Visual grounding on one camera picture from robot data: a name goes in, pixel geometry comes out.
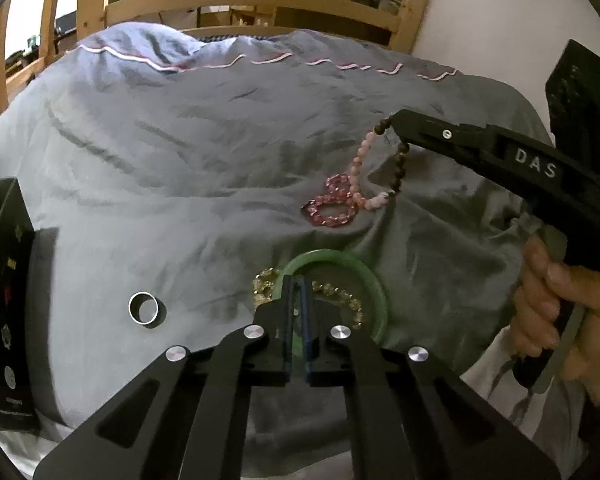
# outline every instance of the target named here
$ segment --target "screw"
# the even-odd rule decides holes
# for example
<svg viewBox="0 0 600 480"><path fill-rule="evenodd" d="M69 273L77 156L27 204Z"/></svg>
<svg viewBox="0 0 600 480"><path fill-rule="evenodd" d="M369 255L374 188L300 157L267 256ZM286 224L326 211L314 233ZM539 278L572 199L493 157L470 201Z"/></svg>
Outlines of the screw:
<svg viewBox="0 0 600 480"><path fill-rule="evenodd" d="M409 348L408 356L412 361L423 363L429 358L429 352L422 346L413 346Z"/></svg>
<svg viewBox="0 0 600 480"><path fill-rule="evenodd" d="M164 356L172 362L180 361L187 355L187 350L184 346L172 346L165 353Z"/></svg>
<svg viewBox="0 0 600 480"><path fill-rule="evenodd" d="M330 333L334 339L346 339L351 335L351 329L348 326L336 325L331 327Z"/></svg>
<svg viewBox="0 0 600 480"><path fill-rule="evenodd" d="M264 329L260 325L249 325L242 333L247 339L257 339L264 335Z"/></svg>

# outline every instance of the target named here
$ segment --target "black box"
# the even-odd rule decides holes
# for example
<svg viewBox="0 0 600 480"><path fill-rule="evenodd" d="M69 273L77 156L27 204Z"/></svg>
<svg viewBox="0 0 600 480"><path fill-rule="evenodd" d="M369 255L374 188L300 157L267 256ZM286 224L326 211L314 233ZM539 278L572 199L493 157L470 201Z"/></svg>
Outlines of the black box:
<svg viewBox="0 0 600 480"><path fill-rule="evenodd" d="M0 430L38 428L24 331L24 300L33 237L17 179L0 180Z"/></svg>

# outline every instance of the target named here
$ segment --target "green bangle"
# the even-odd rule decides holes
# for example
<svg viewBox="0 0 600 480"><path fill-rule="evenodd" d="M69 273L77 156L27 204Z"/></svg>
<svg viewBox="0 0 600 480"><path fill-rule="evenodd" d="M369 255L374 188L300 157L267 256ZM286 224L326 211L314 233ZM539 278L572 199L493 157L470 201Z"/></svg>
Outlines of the green bangle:
<svg viewBox="0 0 600 480"><path fill-rule="evenodd" d="M328 262L353 270L362 279L362 283L365 286L366 291L373 298L375 306L374 325L371 329L371 339L376 344L380 344L382 338L384 337L384 332L386 331L388 317L386 295L384 294L382 284L376 275L371 272L371 270L364 263L350 253L344 253L343 251L337 251L334 249L318 249L296 256L286 265L284 269L278 273L278 278L276 279L276 283L273 287L273 299L276 300L282 295L282 279L286 274L292 276L302 267L317 262Z"/></svg>

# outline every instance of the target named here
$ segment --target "bed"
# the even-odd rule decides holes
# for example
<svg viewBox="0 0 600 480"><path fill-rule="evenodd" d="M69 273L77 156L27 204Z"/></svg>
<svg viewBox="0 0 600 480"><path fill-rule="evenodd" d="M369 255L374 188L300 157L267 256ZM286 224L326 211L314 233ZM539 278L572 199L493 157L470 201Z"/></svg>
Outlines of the bed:
<svg viewBox="0 0 600 480"><path fill-rule="evenodd" d="M392 38L385 48L310 30L129 21L263 2ZM458 373L480 356L510 317L520 246L539 225L519 197L414 148L390 207L338 230L300 214L360 137L403 107L550 143L513 88L408 55L425 6L404 0L392 16L347 0L78 0L78 45L56 56L55 0L45 0L40 58L6 80L2 4L0 177L18 177L37 231L26 344L43 438L0 434L25 475L164 348L206 348L247 324L254 275L303 251L350 251L380 277L390 298L383 346L425 344ZM10 88L34 73L9 104ZM387 134L377 145L361 187L387 186L396 144ZM128 319L138 290L165 305L155 330ZM256 391L243 476L346 478L344 422L338 391L310 400L299 383L284 396Z"/></svg>

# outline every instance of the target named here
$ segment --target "wooden bed frame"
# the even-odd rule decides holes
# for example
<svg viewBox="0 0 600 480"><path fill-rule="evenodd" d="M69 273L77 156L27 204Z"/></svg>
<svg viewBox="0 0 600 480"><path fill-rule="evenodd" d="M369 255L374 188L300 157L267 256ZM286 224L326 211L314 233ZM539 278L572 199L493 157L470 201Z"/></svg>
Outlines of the wooden bed frame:
<svg viewBox="0 0 600 480"><path fill-rule="evenodd" d="M373 25L391 32L389 49L409 53L413 49L420 23L429 0L403 0L397 15L374 9L350 0L77 0L77 39L103 30L109 25L125 22L153 12L206 6L271 6L322 12L356 22ZM38 59L20 72L6 78L4 69L7 18L11 0L0 6L0 115L9 105L9 95L57 60L54 49L54 24L58 0L44 0L40 23ZM195 38L245 34L248 36L277 36L294 30L291 27L263 25L229 25L184 29Z"/></svg>

